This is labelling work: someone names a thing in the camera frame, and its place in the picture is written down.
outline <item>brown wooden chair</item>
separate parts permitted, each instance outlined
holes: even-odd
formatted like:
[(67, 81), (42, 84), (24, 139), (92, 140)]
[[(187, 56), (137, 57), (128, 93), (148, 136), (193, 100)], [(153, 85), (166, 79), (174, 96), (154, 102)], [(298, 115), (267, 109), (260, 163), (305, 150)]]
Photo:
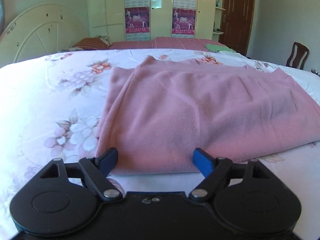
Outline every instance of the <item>brown wooden chair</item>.
[[(297, 47), (297, 54), (296, 54), (296, 57), (293, 59), (295, 47)], [(305, 64), (308, 56), (309, 56), (309, 49), (306, 46), (304, 46), (298, 42), (295, 42), (293, 44), (292, 52), (291, 52), (290, 57), (288, 58), (286, 66), (303, 70), (304, 64)]]

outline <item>door handle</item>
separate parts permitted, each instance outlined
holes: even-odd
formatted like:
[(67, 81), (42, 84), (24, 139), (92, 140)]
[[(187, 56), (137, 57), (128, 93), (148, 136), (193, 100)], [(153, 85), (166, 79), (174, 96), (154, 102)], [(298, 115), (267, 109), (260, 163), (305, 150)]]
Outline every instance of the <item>door handle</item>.
[(226, 22), (226, 19), (229, 19), (230, 20), (230, 18), (229, 17), (227, 17), (227, 16), (223, 16), (223, 23), (225, 23)]

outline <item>folded pink sweater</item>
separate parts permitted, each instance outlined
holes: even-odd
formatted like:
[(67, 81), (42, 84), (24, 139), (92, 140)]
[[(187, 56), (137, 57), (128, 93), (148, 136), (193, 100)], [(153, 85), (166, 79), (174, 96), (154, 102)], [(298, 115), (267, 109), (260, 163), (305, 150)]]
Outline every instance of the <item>folded pink sweater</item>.
[(273, 73), (149, 56), (114, 68), (96, 155), (116, 147), (114, 174), (196, 172), (193, 151), (237, 162), (320, 140), (320, 107)]

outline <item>brown striped pillow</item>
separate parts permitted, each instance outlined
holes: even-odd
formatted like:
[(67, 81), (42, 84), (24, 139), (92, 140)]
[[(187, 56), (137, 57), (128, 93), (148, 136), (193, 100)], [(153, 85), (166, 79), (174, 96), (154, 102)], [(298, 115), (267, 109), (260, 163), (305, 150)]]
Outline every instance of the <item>brown striped pillow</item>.
[(82, 41), (79, 41), (77, 44), (73, 45), (73, 47), (78, 47), (84, 50), (105, 50), (109, 49), (112, 46), (108, 38), (85, 38)]

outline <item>headboard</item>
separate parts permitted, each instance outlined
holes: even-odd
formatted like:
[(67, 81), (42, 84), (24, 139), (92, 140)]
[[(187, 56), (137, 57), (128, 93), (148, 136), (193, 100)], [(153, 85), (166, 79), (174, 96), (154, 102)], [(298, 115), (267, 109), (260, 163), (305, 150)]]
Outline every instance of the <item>headboard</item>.
[(87, 36), (63, 6), (41, 4), (17, 16), (0, 36), (0, 67), (56, 53)]

